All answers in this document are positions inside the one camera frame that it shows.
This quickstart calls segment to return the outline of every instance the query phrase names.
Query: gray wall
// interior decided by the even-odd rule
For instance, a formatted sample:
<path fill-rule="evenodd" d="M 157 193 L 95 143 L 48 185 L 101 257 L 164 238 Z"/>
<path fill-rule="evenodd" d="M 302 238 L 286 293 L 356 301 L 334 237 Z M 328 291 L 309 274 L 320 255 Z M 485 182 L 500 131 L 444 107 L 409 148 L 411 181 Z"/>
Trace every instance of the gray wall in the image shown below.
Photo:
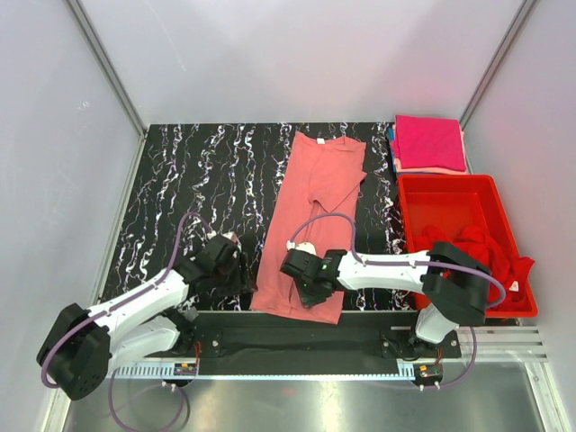
<path fill-rule="evenodd" d="M 0 6 L 0 430 L 39 430 L 35 356 L 95 288 L 137 136 L 61 0 Z"/>
<path fill-rule="evenodd" d="M 459 117 L 521 0 L 83 0 L 144 122 Z"/>
<path fill-rule="evenodd" d="M 576 2 L 541 1 L 466 128 L 495 177 L 530 281 L 556 382 L 576 426 Z"/>

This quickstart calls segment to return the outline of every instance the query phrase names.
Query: black marble table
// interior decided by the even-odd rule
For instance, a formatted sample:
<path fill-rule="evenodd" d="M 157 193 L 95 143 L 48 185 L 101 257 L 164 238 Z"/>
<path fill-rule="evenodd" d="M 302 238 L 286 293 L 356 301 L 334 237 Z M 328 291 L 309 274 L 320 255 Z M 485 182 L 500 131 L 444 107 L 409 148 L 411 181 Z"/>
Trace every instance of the black marble table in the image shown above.
<path fill-rule="evenodd" d="M 367 143 L 367 177 L 355 216 L 356 249 L 403 252 L 398 191 L 385 133 L 389 126 L 384 122 L 151 126 L 101 300 L 140 285 L 167 265 L 177 223 L 189 211 L 199 212 L 218 231 L 235 231 L 255 275 L 296 131 L 324 139 L 346 135 Z M 180 253 L 200 247 L 203 239 L 202 225 L 190 222 Z M 251 294 L 223 299 L 201 294 L 182 308 L 244 311 L 250 300 Z M 346 295 L 344 309 L 410 309 L 409 300 L 404 292 L 362 290 Z"/>

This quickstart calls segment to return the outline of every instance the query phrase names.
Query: pink shirt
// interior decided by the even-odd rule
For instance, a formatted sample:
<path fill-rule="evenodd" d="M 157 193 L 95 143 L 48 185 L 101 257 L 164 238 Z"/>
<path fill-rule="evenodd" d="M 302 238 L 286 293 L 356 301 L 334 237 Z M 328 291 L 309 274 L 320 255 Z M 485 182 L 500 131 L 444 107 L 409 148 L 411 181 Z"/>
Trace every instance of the pink shirt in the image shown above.
<path fill-rule="evenodd" d="M 292 154 L 266 234 L 264 250 L 251 308 L 297 320 L 338 323 L 342 292 L 335 292 L 322 304 L 304 309 L 293 279 L 280 272 L 286 256 L 286 242 L 298 227 L 313 216 L 342 212 L 354 218 L 365 143 L 340 137 L 319 144 L 300 132 L 292 143 Z M 350 249 L 352 230 L 342 218 L 315 220 L 304 229 L 296 243 L 309 241 L 320 257 L 328 249 Z"/>

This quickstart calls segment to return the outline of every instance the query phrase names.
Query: stack of folded clothes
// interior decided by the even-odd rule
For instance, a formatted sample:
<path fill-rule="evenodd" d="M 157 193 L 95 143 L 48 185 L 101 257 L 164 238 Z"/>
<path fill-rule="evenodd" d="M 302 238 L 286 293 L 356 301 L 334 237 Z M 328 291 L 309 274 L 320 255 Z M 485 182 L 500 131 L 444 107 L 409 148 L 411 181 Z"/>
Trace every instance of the stack of folded clothes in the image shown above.
<path fill-rule="evenodd" d="M 398 174 L 468 174 L 458 120 L 397 115 L 391 150 Z"/>

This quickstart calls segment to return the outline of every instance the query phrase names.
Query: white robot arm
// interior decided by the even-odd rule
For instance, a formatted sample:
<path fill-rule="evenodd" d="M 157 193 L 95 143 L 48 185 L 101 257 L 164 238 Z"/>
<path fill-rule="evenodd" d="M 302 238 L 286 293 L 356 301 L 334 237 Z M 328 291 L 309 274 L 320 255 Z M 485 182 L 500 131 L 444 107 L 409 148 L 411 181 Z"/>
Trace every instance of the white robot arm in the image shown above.
<path fill-rule="evenodd" d="M 409 263 L 373 266 L 358 262 L 357 257 L 344 250 L 329 250 L 320 258 L 312 244 L 302 243 L 288 251 L 281 270 L 294 278 L 305 307 L 324 302 L 338 290 L 382 288 L 424 293 L 432 304 L 418 315 L 416 338 L 435 345 L 459 325 L 483 323 L 489 288 L 478 276 L 454 272 L 446 278 L 439 270 L 410 265 L 447 258 L 453 264 L 488 272 L 458 249 L 440 249 L 405 256 L 360 256 L 362 261 L 369 258 Z M 192 323 L 174 307 L 192 295 L 209 292 L 224 296 L 251 291 L 246 261 L 233 233 L 212 237 L 200 253 L 186 256 L 158 283 L 165 271 L 110 301 L 87 310 L 74 303 L 60 313 L 38 353 L 40 365 L 78 322 L 102 315 L 75 334 L 48 364 L 49 375 L 70 399 L 84 398 L 109 371 L 144 356 L 188 352 L 194 342 Z"/>
<path fill-rule="evenodd" d="M 71 329 L 99 317 L 49 361 L 49 375 L 71 400 L 84 398 L 109 371 L 129 362 L 156 352 L 188 352 L 194 342 L 192 323 L 174 309 L 178 304 L 197 293 L 223 297 L 252 291 L 234 233 L 211 237 L 200 252 L 185 256 L 166 272 L 110 301 L 87 310 L 73 303 L 58 315 L 37 355 L 39 365 Z"/>
<path fill-rule="evenodd" d="M 423 265 L 431 260 L 490 274 L 488 268 L 460 249 L 442 242 L 431 251 L 414 254 L 355 256 L 345 250 L 329 250 L 324 258 L 316 255 L 311 243 L 289 243 L 282 272 L 294 279 L 306 308 L 324 302 L 334 291 L 381 288 L 424 294 L 431 303 L 418 315 L 416 338 L 437 345 L 461 325 L 484 323 L 490 284 L 478 275 L 456 271 L 445 274 L 441 266 Z M 366 262 L 379 265 L 363 264 Z"/>

